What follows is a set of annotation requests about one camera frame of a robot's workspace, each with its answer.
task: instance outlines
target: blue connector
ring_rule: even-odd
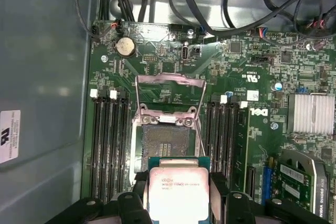
[[[261,195],[261,204],[265,205],[265,200],[271,198],[271,192],[272,192],[272,174],[273,169],[265,166],[264,167],[264,173],[263,173],[263,181],[262,181],[262,195]]]

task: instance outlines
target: green circuit board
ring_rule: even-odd
[[[96,29],[100,31],[109,25],[111,22],[95,22]],[[193,31],[192,35],[188,33],[190,29]],[[121,33],[132,38],[136,44],[135,53],[129,58],[122,58],[115,50]],[[293,33],[268,32],[267,35],[280,43],[298,39]],[[88,81],[82,196],[94,196],[94,187],[104,184],[102,179],[97,182],[97,178],[92,176],[94,152],[104,152],[105,149],[104,143],[99,150],[94,150],[92,145],[97,127],[93,118],[97,115],[94,108],[96,104],[89,95],[90,90],[96,89],[104,94],[110,90],[117,90],[122,99],[114,108],[119,110],[119,113],[116,113],[118,120],[123,120],[123,130],[118,131],[122,140],[116,142],[118,150],[113,153],[116,165],[113,165],[112,170],[115,169],[114,172],[118,175],[108,175],[113,177],[111,180],[114,184],[114,189],[109,195],[114,195],[118,191],[129,189],[132,183],[129,173],[132,162],[131,125],[137,110],[135,77],[154,76],[163,72],[183,74],[187,78],[206,81],[199,117],[202,129],[206,129],[206,108],[213,97],[220,97],[229,92],[239,101],[247,102],[249,120],[246,132],[246,165],[256,169],[256,202],[261,202],[265,161],[270,155],[278,154],[281,148],[313,153],[325,161],[331,174],[335,174],[334,136],[292,134],[288,133],[286,128],[288,94],[335,94],[336,91],[335,41],[327,40],[326,45],[319,51],[311,49],[314,43],[317,41],[307,40],[296,46],[277,47],[261,40],[257,31],[248,31],[230,38],[218,38],[203,34],[201,29],[184,25],[132,22],[124,22],[121,32],[112,29],[99,41],[93,41]],[[188,47],[186,59],[182,59],[181,56],[183,46]],[[274,91],[275,83],[282,84],[282,91]],[[197,87],[176,83],[151,83],[140,85],[139,88],[141,103],[166,112],[185,111],[191,106],[198,106],[202,95],[202,90]],[[272,129],[272,123],[277,124],[276,129]],[[206,131],[202,130],[202,137],[205,138],[205,135]],[[325,149],[329,149],[328,153],[331,155],[324,155],[322,150]],[[103,177],[103,181],[108,181],[105,175]]]

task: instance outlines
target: small blue capacitor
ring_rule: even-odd
[[[233,92],[232,91],[226,91],[224,93],[224,95],[226,95],[228,98],[230,98],[231,96],[233,96]]]

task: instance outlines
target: screw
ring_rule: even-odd
[[[149,123],[151,121],[150,117],[149,116],[143,116],[142,117],[142,123]]]
[[[233,194],[233,197],[235,197],[236,199],[241,199],[242,195],[241,194]]]
[[[86,205],[87,205],[87,206],[92,206],[92,205],[94,205],[95,203],[96,203],[96,202],[95,202],[94,200],[92,200],[92,201],[87,202]]]
[[[185,126],[191,126],[193,124],[193,121],[191,119],[185,119],[184,120],[184,125]]]
[[[281,205],[282,201],[280,199],[273,199],[272,202],[277,205]]]
[[[101,56],[100,59],[101,59],[101,61],[104,62],[104,63],[107,62],[107,61],[109,60],[109,58],[107,58],[106,55]]]
[[[308,51],[311,51],[311,50],[312,50],[312,45],[311,45],[311,44],[306,44],[306,49],[307,49]]]
[[[189,29],[187,31],[187,34],[188,34],[188,36],[193,36],[194,35],[194,30],[193,29]]]
[[[271,123],[271,129],[272,130],[277,130],[279,128],[279,124],[277,123]]]

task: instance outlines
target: mounting screw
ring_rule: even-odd
[[[194,30],[193,30],[193,29],[189,29],[189,30],[187,31],[187,35],[188,35],[188,36],[193,36],[193,35],[194,35]]]
[[[142,123],[150,123],[151,122],[151,119],[149,116],[145,115],[142,117],[141,119]]]
[[[193,121],[191,119],[184,119],[185,126],[191,126],[192,124],[193,124]]]
[[[92,201],[87,202],[86,205],[87,205],[87,206],[92,206],[92,205],[94,205],[95,203],[96,203],[96,202],[95,202],[94,200],[92,200]]]
[[[277,123],[271,123],[271,129],[272,130],[277,130],[279,128],[279,124]]]
[[[241,194],[233,194],[233,197],[235,197],[236,199],[241,199],[242,195]]]
[[[280,199],[273,199],[272,202],[277,205],[281,205],[282,201]]]
[[[107,58],[106,55],[101,56],[100,59],[101,59],[101,61],[104,62],[104,63],[107,62],[107,61],[109,60],[109,58]]]

